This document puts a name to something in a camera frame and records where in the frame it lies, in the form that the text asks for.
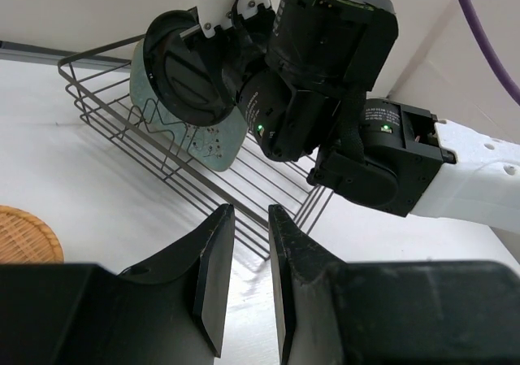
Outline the black round glossy plate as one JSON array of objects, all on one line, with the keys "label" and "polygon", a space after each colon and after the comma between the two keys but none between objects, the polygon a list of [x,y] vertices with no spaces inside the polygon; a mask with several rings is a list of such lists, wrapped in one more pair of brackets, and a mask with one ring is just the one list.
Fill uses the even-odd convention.
[{"label": "black round glossy plate", "polygon": [[148,82],[158,100],[178,119],[199,127],[224,121],[233,110],[223,102],[198,55],[180,34],[195,26],[188,11],[168,11],[152,21],[143,43]]}]

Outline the light green rectangular tray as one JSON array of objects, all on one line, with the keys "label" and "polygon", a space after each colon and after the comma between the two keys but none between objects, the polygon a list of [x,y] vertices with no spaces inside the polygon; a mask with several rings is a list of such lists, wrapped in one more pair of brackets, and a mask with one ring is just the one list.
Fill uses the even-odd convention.
[{"label": "light green rectangular tray", "polygon": [[131,103],[146,128],[157,133],[176,154],[186,154],[215,172],[232,165],[246,138],[248,128],[235,108],[222,122],[210,127],[186,124],[171,114],[154,94],[145,74],[143,41],[138,41],[132,55],[129,79]]}]

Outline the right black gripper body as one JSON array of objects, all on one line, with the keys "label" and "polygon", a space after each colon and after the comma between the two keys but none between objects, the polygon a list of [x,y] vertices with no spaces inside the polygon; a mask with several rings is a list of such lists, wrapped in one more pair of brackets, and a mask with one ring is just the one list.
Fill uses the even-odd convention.
[{"label": "right black gripper body", "polygon": [[262,152],[296,161],[373,89],[397,36],[391,0],[280,0],[261,24],[232,18],[223,83]]}]

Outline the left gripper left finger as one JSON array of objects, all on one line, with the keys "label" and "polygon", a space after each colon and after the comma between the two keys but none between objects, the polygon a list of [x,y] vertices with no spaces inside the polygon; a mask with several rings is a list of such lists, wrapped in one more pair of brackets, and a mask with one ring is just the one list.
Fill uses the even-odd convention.
[{"label": "left gripper left finger", "polygon": [[87,263],[2,265],[2,363],[213,363],[234,234],[235,210],[223,204],[119,274]]}]

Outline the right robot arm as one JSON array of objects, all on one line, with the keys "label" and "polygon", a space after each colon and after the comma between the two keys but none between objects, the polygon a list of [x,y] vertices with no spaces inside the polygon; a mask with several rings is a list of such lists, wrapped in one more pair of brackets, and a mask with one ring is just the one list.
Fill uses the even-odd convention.
[{"label": "right robot arm", "polygon": [[232,16],[223,80],[262,152],[317,158],[307,180],[393,215],[519,230],[519,147],[368,98],[398,36],[390,0],[280,0],[269,28]]}]

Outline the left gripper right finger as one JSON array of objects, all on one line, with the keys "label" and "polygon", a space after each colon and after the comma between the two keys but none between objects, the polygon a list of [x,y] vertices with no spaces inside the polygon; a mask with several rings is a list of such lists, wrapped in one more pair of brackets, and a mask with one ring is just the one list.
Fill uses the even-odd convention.
[{"label": "left gripper right finger", "polygon": [[492,261],[346,263],[268,209],[282,364],[516,364],[519,277]]}]

